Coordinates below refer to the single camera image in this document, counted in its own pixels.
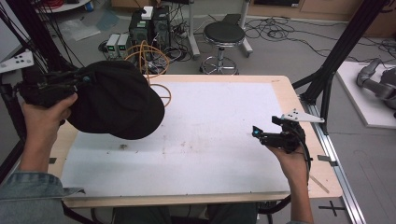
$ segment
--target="stool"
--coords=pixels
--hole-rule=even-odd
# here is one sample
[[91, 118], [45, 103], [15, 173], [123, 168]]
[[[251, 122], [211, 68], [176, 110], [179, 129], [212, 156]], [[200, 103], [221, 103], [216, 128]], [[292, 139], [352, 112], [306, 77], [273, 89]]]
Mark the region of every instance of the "stool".
[[236, 63], [224, 57], [224, 49], [241, 45], [245, 39], [244, 30], [236, 24], [216, 21], [204, 29], [204, 39], [219, 47], [218, 56], [210, 56], [201, 63], [200, 71], [210, 74], [238, 75]]

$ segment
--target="denim sleeve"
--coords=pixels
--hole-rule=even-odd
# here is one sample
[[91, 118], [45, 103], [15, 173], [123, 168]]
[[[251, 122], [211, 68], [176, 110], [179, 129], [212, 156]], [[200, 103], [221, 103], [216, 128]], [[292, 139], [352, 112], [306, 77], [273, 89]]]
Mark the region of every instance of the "denim sleeve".
[[1, 223], [65, 223], [62, 197], [82, 191], [54, 175], [16, 172], [0, 188]]

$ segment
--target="black cap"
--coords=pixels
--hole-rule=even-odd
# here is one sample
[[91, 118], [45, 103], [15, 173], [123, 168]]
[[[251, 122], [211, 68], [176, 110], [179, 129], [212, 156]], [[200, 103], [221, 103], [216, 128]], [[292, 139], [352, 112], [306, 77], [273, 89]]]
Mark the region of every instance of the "black cap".
[[135, 140], [153, 133], [163, 121], [163, 101], [132, 63], [103, 61], [78, 72], [94, 72], [96, 78], [78, 90], [71, 106], [68, 121], [78, 130]]

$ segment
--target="computer tower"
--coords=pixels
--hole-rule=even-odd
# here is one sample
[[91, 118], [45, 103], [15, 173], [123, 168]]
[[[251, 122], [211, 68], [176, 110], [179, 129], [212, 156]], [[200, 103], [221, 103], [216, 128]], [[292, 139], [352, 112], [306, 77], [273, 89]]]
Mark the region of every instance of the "computer tower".
[[146, 40], [149, 45], [152, 44], [151, 21], [142, 20], [142, 13], [134, 12], [129, 24], [129, 35], [133, 45], [139, 45]]
[[169, 21], [169, 6], [154, 8], [152, 16], [154, 24], [154, 42], [156, 47], [164, 50], [171, 46], [171, 27]]

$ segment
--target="white panel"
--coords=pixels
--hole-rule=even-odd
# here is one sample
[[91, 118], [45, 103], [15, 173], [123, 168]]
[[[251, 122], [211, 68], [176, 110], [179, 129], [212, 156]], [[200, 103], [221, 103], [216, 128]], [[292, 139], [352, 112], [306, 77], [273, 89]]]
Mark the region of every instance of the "white panel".
[[[341, 83], [367, 127], [396, 129], [396, 118], [393, 117], [396, 111], [376, 98], [372, 91], [360, 88], [356, 84], [359, 71], [366, 65], [344, 62], [338, 69]], [[385, 70], [384, 66], [380, 64], [371, 79], [379, 82]]]
[[[26, 31], [21, 26], [20, 21], [16, 18], [12, 10], [9, 8], [6, 0], [0, 0], [0, 3], [5, 8], [8, 16], [16, 23], [16, 25], [26, 34]], [[18, 41], [17, 37], [9, 31], [6, 24], [0, 20], [0, 36], [1, 36], [1, 46], [0, 46], [0, 62], [2, 62], [9, 54], [16, 49], [20, 42]]]
[[251, 135], [252, 125], [280, 132], [271, 123], [281, 115], [271, 84], [165, 86], [173, 99], [150, 136], [78, 133], [64, 187], [83, 187], [82, 197], [289, 191], [276, 157]]

